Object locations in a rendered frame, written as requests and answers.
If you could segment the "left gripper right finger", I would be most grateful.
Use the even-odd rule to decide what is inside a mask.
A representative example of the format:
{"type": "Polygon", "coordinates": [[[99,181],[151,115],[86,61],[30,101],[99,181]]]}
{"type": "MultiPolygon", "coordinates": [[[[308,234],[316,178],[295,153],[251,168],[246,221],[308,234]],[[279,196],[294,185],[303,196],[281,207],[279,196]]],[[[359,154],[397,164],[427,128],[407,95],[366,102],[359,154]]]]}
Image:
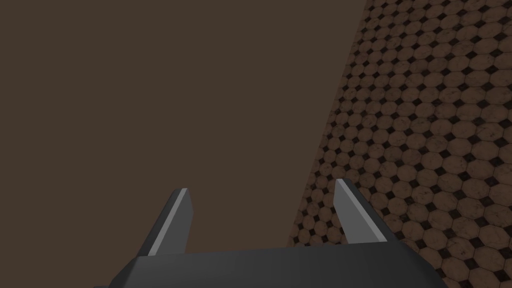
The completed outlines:
{"type": "Polygon", "coordinates": [[[377,211],[349,179],[335,180],[333,206],[349,244],[398,241],[377,211]]]}

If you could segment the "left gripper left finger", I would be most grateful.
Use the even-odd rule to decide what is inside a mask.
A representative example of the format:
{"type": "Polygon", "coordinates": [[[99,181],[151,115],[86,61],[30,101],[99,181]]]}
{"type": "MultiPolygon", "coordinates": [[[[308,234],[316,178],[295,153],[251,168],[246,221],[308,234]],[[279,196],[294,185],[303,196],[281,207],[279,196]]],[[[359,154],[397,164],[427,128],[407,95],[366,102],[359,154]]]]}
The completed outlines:
{"type": "Polygon", "coordinates": [[[175,189],[136,256],[140,258],[185,253],[193,215],[189,189],[175,189]]]}

